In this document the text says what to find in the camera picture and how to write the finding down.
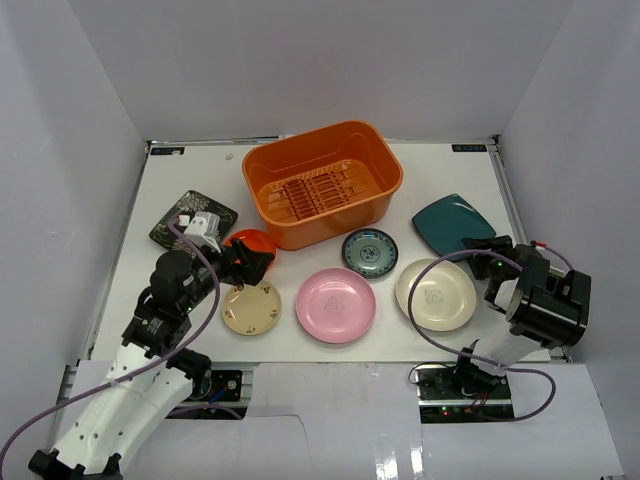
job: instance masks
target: orange plastic basket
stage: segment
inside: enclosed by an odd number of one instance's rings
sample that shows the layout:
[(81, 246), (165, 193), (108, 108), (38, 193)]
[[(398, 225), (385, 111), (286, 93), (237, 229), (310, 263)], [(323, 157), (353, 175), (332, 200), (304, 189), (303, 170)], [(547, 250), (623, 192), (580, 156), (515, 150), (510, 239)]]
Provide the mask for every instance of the orange plastic basket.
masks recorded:
[(402, 183), (382, 136), (360, 121), (254, 148), (242, 169), (269, 235), (285, 250), (377, 222)]

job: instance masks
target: plate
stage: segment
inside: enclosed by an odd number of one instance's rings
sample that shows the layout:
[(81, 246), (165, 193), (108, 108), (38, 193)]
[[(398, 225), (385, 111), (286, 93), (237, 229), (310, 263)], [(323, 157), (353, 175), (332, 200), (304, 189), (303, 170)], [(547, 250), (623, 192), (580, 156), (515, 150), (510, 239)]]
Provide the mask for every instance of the plate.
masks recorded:
[(376, 297), (367, 281), (345, 268), (328, 268), (309, 277), (298, 292), (296, 313), (318, 340), (346, 343), (362, 336), (376, 316)]
[(411, 221), (429, 248), (440, 256), (464, 250), (463, 238), (496, 236), (480, 212), (456, 193), (423, 208)]
[(263, 280), (255, 287), (233, 287), (224, 297), (224, 323), (240, 335), (260, 335), (273, 327), (282, 312), (280, 293)]
[[(435, 262), (425, 258), (403, 270), (396, 283), (396, 298), (409, 317), (409, 290), (418, 275)], [(421, 327), (438, 332), (460, 328), (476, 309), (476, 290), (469, 276), (457, 265), (442, 262), (427, 273), (413, 295), (413, 316)]]
[(351, 233), (342, 244), (342, 259), (365, 278), (386, 275), (398, 263), (398, 246), (388, 234), (375, 228)]
[(236, 232), (229, 238), (227, 238), (224, 244), (227, 247), (230, 247), (231, 240), (233, 240), (234, 238), (242, 240), (242, 242), (254, 252), (273, 253), (273, 261), (271, 262), (271, 265), (269, 265), (269, 268), (267, 270), (270, 270), (271, 267), (273, 267), (273, 263), (276, 261), (276, 256), (278, 254), (278, 248), (266, 232), (263, 232), (262, 230), (256, 230), (255, 228), (240, 230), (239, 232)]
[[(220, 217), (218, 234), (216, 235), (218, 243), (222, 241), (221, 239), (224, 238), (229, 230), (231, 230), (231, 227), (238, 219), (238, 214), (229, 207), (216, 202), (200, 192), (189, 190), (158, 221), (158, 224), (153, 227), (151, 232), (149, 232), (149, 237), (151, 240), (156, 242), (158, 245), (163, 246), (167, 250), (184, 250), (194, 257), (195, 253), (193, 253), (193, 251), (185, 245), (182, 240), (179, 240), (173, 233), (171, 233), (167, 224), (174, 221), (178, 215), (189, 215), (190, 218), (193, 218), (195, 213), (199, 211), (215, 213)], [(176, 225), (176, 228), (179, 232), (184, 232), (187, 227)]]

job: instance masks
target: small floral plate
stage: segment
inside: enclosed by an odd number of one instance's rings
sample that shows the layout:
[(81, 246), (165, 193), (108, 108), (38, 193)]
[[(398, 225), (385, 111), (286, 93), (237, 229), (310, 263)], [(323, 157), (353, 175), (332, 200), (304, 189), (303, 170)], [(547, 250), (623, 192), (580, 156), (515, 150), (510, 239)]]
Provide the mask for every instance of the small floral plate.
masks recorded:
[(398, 263), (398, 246), (393, 239), (375, 228), (351, 233), (342, 244), (342, 259), (365, 278), (386, 275)]
[(255, 287), (233, 287), (224, 297), (224, 323), (240, 335), (260, 335), (273, 327), (282, 312), (280, 293), (263, 280)]

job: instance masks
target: pink plate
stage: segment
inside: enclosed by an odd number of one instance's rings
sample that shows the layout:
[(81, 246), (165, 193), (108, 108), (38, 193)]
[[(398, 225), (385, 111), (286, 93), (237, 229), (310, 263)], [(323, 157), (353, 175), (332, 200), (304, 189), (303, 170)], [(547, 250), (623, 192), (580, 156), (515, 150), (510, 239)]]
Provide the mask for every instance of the pink plate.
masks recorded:
[(304, 329), (318, 340), (346, 343), (369, 330), (376, 316), (376, 297), (357, 273), (328, 268), (304, 282), (296, 313)]

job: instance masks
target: white plate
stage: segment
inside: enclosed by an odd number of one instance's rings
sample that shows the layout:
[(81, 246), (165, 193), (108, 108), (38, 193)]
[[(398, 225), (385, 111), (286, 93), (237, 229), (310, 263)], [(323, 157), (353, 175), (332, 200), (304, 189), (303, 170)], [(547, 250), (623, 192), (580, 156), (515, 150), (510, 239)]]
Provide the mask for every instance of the white plate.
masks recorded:
[(260, 335), (273, 327), (282, 312), (278, 289), (266, 280), (255, 287), (233, 287), (224, 297), (222, 318), (240, 335)]
[[(409, 290), (418, 275), (435, 262), (425, 258), (412, 263), (400, 274), (396, 298), (409, 317)], [(413, 316), (421, 327), (438, 332), (460, 328), (476, 309), (476, 290), (469, 276), (451, 262), (442, 262), (427, 273), (413, 295)]]

